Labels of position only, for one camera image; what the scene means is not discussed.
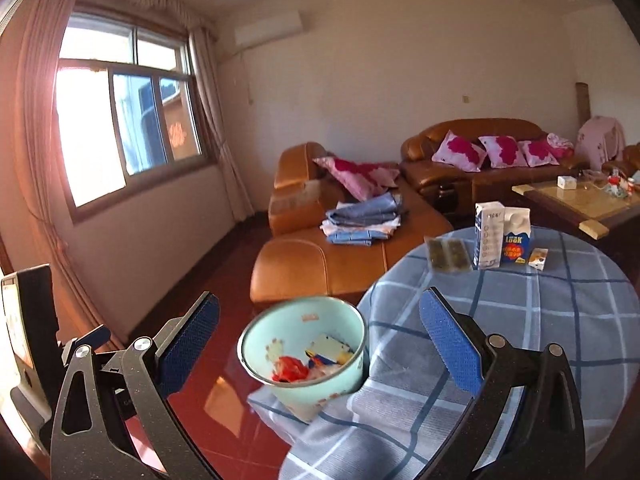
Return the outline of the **pink floral pillow on chaise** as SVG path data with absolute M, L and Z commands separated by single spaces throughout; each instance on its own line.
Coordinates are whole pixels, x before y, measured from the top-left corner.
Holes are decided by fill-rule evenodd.
M 314 159 L 314 163 L 326 170 L 358 202 L 365 202 L 396 188 L 400 176 L 397 167 L 374 162 L 352 162 L 334 156 Z

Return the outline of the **wooden coffee table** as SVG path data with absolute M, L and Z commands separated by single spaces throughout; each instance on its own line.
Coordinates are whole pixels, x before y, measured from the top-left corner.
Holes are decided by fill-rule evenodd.
M 592 182 L 574 190 L 555 182 L 514 185 L 518 202 L 530 208 L 537 226 L 567 232 L 595 244 L 608 255 L 639 258 L 639 196 L 619 198 Z

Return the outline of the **pink blanket on chair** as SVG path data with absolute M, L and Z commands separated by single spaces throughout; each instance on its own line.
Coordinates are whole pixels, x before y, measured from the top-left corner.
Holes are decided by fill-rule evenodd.
M 591 170 L 600 170 L 606 162 L 623 155 L 624 130 L 613 117 L 594 116 L 579 129 L 575 152 L 589 162 Z

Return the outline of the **white tall carton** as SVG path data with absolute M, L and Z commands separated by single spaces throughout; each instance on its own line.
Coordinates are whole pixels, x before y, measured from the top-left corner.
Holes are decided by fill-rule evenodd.
M 504 208 L 500 202 L 475 204 L 473 264 L 477 269 L 495 269 L 502 257 Z

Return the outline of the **light green enamel basin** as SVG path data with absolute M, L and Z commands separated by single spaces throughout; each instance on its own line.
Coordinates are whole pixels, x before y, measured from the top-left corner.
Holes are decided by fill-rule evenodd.
M 336 374 L 312 382 L 274 382 L 273 364 L 292 356 L 309 368 L 305 350 L 326 334 L 348 344 L 354 354 Z M 271 307 L 243 330 L 236 353 L 244 370 L 298 419 L 309 422 L 331 400 L 353 393 L 366 377 L 368 326 L 360 311 L 332 297 L 307 297 Z

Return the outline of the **white tissue box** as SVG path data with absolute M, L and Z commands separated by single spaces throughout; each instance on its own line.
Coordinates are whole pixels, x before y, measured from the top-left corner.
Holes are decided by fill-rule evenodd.
M 559 176 L 556 178 L 556 186 L 564 191 L 576 190 L 577 179 L 571 176 Z

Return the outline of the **yellow sponge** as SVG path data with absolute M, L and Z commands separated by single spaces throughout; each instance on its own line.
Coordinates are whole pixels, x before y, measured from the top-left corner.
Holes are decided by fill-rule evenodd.
M 321 334 L 311 341 L 305 354 L 309 363 L 314 365 L 344 365 L 352 358 L 354 352 L 348 344 Z

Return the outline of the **brown leather chaise sofa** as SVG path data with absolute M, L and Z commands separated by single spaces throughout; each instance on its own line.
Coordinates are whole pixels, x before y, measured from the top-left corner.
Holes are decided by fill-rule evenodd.
M 279 159 L 268 206 L 271 240 L 250 279 L 255 304 L 308 296 L 354 298 L 424 240 L 452 230 L 404 178 L 392 189 L 398 211 L 372 226 L 337 226 L 326 215 L 354 198 L 319 165 L 332 153 L 307 142 Z

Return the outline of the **pink floral pillow middle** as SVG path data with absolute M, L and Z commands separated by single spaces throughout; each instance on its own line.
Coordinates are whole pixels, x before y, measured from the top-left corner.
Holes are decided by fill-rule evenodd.
M 512 136 L 480 136 L 492 169 L 527 167 L 518 141 Z

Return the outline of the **pink floral pillow right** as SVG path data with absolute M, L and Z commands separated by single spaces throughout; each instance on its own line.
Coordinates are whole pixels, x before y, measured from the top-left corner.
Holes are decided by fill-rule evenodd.
M 521 141 L 518 147 L 530 168 L 559 166 L 560 164 L 549 150 L 545 140 Z

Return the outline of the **brown leather long sofa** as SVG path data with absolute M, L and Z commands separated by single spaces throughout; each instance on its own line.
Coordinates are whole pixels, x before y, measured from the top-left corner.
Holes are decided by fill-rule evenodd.
M 575 154 L 548 162 L 540 153 L 547 133 L 518 118 L 463 118 L 440 122 L 401 145 L 401 171 L 413 189 L 442 214 L 472 214 L 477 203 L 506 203 L 514 185 L 576 177 L 588 162 Z

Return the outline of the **folded blue clothes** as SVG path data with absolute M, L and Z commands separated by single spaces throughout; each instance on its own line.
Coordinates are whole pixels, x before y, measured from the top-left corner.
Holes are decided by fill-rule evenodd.
M 338 203 L 326 213 L 320 230 L 334 245 L 371 246 L 393 236 L 403 212 L 401 195 L 387 192 L 365 202 Z

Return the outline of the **window with frame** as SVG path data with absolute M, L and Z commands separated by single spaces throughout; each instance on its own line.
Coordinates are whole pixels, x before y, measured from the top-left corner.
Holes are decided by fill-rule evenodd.
M 75 12 L 55 77 L 62 183 L 85 221 L 216 159 L 186 37 Z

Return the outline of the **small snack wrapper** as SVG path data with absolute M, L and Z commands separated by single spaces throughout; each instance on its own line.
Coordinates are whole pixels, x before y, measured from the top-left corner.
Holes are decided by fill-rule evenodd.
M 547 248 L 534 248 L 529 255 L 528 265 L 537 271 L 544 270 L 548 258 Z

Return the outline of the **blue plaid tablecloth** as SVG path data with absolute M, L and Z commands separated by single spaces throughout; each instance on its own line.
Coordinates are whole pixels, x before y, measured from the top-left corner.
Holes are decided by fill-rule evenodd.
M 359 301 L 369 326 L 369 371 L 361 389 L 296 422 L 268 390 L 250 405 L 288 442 L 283 479 L 411 479 L 454 429 L 469 396 L 449 376 L 420 320 L 419 299 L 437 288 L 454 310 L 514 347 L 566 352 L 582 404 L 586 459 L 612 434 L 639 374 L 639 299 L 599 249 L 555 230 L 533 230 L 548 250 L 542 270 L 434 271 L 414 248 Z

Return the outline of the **white air conditioner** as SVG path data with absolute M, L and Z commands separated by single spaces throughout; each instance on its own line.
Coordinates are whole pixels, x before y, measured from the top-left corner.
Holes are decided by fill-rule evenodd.
M 239 50 L 245 50 L 295 36 L 303 31 L 304 25 L 300 13 L 288 11 L 236 26 L 234 43 Z

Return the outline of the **red plastic bag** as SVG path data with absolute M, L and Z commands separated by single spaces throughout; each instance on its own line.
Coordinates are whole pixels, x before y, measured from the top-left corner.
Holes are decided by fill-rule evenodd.
M 274 382 L 292 384 L 303 382 L 309 376 L 310 369 L 301 360 L 292 356 L 280 356 L 273 364 L 271 379 Z

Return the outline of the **blue Look milk carton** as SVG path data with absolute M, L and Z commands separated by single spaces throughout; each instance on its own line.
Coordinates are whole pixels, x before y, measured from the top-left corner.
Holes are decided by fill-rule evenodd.
M 503 216 L 502 263 L 524 264 L 532 234 L 530 210 L 520 207 L 506 207 Z

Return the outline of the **pink floral pillow left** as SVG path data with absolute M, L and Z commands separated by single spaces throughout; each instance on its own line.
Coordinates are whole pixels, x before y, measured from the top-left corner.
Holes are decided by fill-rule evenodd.
M 482 148 L 449 130 L 432 161 L 454 166 L 463 172 L 480 172 L 486 156 Z

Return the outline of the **clear printed plastic bag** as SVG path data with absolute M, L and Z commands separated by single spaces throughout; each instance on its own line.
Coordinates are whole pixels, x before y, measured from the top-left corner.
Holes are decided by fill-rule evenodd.
M 342 368 L 341 364 L 314 364 L 314 366 L 308 370 L 306 381 L 312 382 L 313 380 L 328 378 L 339 372 Z

